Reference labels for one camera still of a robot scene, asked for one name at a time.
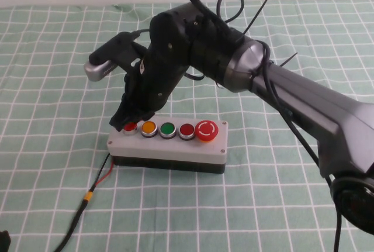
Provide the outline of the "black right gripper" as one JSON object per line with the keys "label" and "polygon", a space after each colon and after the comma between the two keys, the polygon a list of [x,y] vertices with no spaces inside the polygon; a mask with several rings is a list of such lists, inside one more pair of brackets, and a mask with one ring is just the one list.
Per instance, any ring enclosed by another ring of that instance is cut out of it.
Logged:
{"label": "black right gripper", "polygon": [[172,8],[151,19],[150,45],[136,76],[126,83],[111,127],[120,132],[128,123],[148,121],[166,104],[189,67],[191,42],[185,30],[192,21],[193,8]]}

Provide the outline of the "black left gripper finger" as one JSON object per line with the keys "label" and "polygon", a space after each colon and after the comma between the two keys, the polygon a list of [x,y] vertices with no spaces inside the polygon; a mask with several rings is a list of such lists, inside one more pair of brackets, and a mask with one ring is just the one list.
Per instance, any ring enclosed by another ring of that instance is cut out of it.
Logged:
{"label": "black left gripper finger", "polygon": [[11,245],[11,237],[7,230],[0,232],[0,252],[8,252]]}

